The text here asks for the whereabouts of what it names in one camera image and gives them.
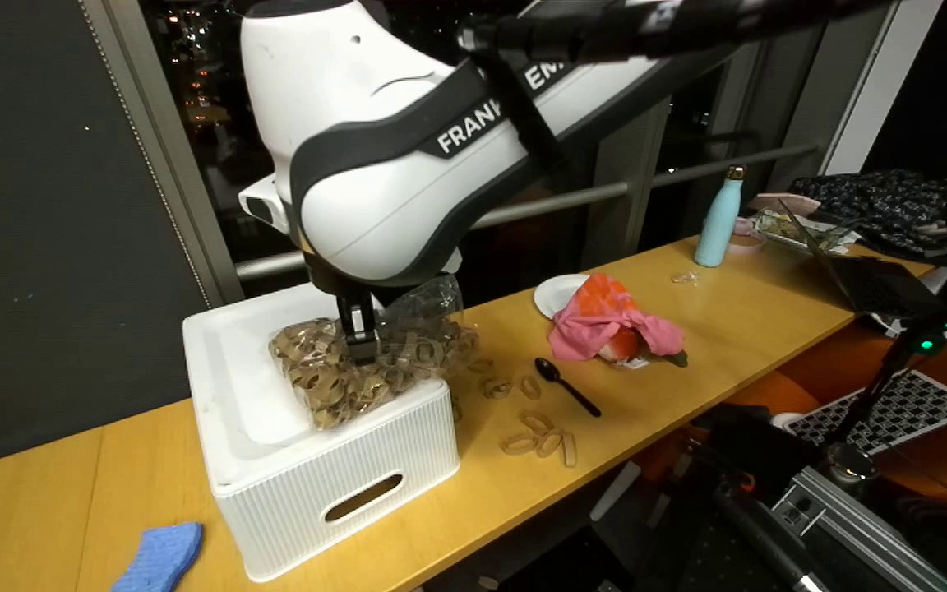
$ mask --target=wooden tabletop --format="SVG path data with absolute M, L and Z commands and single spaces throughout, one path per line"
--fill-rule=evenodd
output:
M 790 252 L 730 257 L 719 270 L 694 267 L 690 252 L 681 239 L 602 267 L 643 313 L 673 321 L 690 355 L 688 369 L 561 367 L 602 417 L 552 385 L 538 381 L 542 398 L 517 390 L 532 379 L 532 360 L 548 351 L 548 323 L 532 294 L 465 309 L 464 323 L 476 329 L 494 379 L 513 390 L 485 395 L 474 381 L 454 385 L 458 477 L 269 586 L 244 575 L 209 501 L 189 403 L 4 458 L 0 590 L 111 590 L 146 528 L 185 520 L 203 523 L 208 541 L 180 590 L 414 590 L 850 323 Z M 575 436 L 575 467 L 499 452 L 503 439 L 523 430 L 526 408 Z

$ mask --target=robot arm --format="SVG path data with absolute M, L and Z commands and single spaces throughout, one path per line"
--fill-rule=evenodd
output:
M 542 144 L 561 155 L 603 140 L 717 66 L 719 42 L 750 36 L 754 23 L 777 29 L 762 9 L 772 3 L 538 0 L 520 20 L 464 29 L 469 60 L 458 66 L 403 48 L 357 0 L 256 3 L 240 52 L 274 174 L 240 205 L 291 236 L 312 283 L 339 298 L 352 360 L 363 361 L 373 355 L 372 288 L 439 273 L 474 221 L 548 163 L 534 155 Z M 817 17 L 850 0 L 782 0 L 791 3 Z

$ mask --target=pink cloth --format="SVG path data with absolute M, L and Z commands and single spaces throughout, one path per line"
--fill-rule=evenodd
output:
M 643 315 L 629 290 L 609 276 L 591 276 L 572 302 L 552 321 L 548 350 L 555 360 L 579 361 L 599 355 L 620 329 L 634 329 L 656 360 L 685 351 L 685 336 L 662 315 Z

